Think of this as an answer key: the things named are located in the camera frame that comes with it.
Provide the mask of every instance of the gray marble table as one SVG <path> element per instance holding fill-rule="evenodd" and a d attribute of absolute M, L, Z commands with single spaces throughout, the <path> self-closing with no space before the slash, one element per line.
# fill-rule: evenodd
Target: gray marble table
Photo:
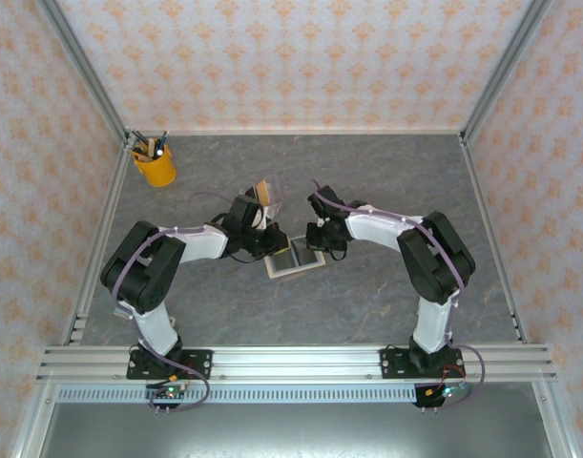
<path fill-rule="evenodd" d="M 149 186 L 133 164 L 123 183 L 105 259 L 134 223 L 196 226 L 228 210 L 229 198 L 275 176 L 281 229 L 295 237 L 315 219 L 311 178 L 347 201 L 406 215 L 445 213 L 471 254 L 471 277 L 453 326 L 458 342 L 516 340 L 467 166 L 454 135 L 177 136 L 169 140 L 177 179 Z M 231 259 L 181 265 L 166 299 L 185 344 L 404 344 L 416 324 L 418 295 L 402 258 L 354 241 L 346 260 L 270 280 L 263 261 Z M 83 344 L 133 344 L 133 327 L 113 315 L 96 287 Z"/>

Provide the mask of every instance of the pen holder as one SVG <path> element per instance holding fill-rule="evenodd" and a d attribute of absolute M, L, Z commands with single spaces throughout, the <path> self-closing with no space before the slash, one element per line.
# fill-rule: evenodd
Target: pen holder
<path fill-rule="evenodd" d="M 169 185 L 177 176 L 177 170 L 172 161 L 173 155 L 170 154 L 168 145 L 164 145 L 164 154 L 156 160 L 143 162 L 143 157 L 134 152 L 132 156 L 140 173 L 145 176 L 149 184 L 156 188 Z"/>

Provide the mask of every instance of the floor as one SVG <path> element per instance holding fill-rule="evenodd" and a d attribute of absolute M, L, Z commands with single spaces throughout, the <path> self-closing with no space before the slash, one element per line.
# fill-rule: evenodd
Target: floor
<path fill-rule="evenodd" d="M 486 384 L 465 406 L 221 405 L 176 415 L 145 405 L 54 408 L 41 458 L 549 458 L 531 384 Z"/>
<path fill-rule="evenodd" d="M 108 240 L 107 259 L 134 223 L 197 226 L 228 210 L 229 198 L 275 176 L 281 229 L 290 237 L 315 220 L 306 198 L 311 178 L 339 197 L 361 199 L 406 215 L 445 213 L 474 256 L 477 271 L 453 326 L 458 342 L 515 341 L 501 282 L 468 170 L 454 135 L 177 136 L 169 146 L 177 178 L 149 186 L 129 165 Z M 231 259 L 182 265 L 166 303 L 177 330 L 191 344 L 404 344 L 416 324 L 418 295 L 399 254 L 354 241 L 346 260 L 270 280 L 263 261 Z M 132 326 L 113 316 L 96 287 L 83 344 L 133 344 Z"/>

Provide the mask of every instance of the orange floral pattern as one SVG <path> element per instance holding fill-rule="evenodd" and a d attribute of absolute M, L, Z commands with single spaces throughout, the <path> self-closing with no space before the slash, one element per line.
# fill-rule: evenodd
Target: orange floral pattern
<path fill-rule="evenodd" d="M 471 153 L 515 297 L 565 369 L 583 444 L 583 0 L 554 1 L 532 40 Z"/>
<path fill-rule="evenodd" d="M 37 2 L 0 0 L 0 457 L 59 343 L 116 150 Z"/>
<path fill-rule="evenodd" d="M 530 2 L 61 1 L 122 118 L 158 131 L 458 131 Z"/>

